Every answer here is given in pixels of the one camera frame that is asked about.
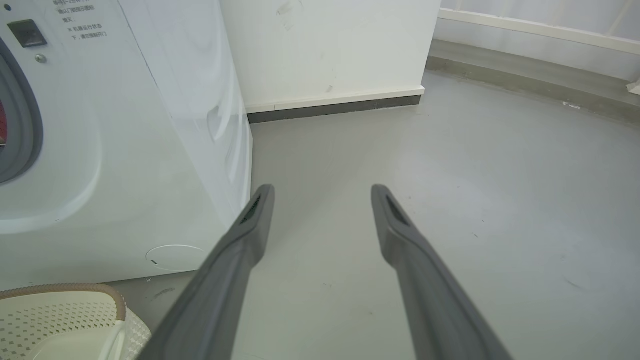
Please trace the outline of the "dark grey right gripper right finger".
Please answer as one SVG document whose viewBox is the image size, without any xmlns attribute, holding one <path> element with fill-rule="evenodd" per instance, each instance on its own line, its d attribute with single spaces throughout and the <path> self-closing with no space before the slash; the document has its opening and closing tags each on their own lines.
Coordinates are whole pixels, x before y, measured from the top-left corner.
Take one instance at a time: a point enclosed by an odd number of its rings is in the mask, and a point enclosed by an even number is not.
<svg viewBox="0 0 640 360">
<path fill-rule="evenodd" d="M 382 257 L 395 270 L 416 360 L 514 360 L 390 189 L 371 187 Z"/>
</svg>

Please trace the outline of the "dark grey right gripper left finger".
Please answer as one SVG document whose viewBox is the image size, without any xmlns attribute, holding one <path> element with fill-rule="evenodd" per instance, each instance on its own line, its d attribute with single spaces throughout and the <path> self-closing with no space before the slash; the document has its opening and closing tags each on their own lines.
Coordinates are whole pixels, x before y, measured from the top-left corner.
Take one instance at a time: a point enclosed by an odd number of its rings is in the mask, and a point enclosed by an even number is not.
<svg viewBox="0 0 640 360">
<path fill-rule="evenodd" d="M 265 256 L 274 205 L 274 186 L 258 187 L 137 360 L 231 360 L 250 274 Z"/>
</svg>

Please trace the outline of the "cream perforated laundry basket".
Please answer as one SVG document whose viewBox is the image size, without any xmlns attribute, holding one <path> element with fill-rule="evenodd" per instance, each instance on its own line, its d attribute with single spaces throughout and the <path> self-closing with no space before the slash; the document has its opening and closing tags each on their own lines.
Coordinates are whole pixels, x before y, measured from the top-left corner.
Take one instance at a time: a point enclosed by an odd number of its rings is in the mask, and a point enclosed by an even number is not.
<svg viewBox="0 0 640 360">
<path fill-rule="evenodd" d="M 151 335 L 109 285 L 0 291 L 0 360 L 137 360 Z"/>
</svg>

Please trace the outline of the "white front-load washing machine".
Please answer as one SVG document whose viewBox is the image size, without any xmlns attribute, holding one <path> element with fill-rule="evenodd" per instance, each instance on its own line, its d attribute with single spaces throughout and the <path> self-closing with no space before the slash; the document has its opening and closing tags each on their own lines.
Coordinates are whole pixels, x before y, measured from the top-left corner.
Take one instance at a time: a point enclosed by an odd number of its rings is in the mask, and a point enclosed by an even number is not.
<svg viewBox="0 0 640 360">
<path fill-rule="evenodd" d="M 198 270 L 250 198 L 220 0 L 0 0 L 0 291 Z"/>
</svg>

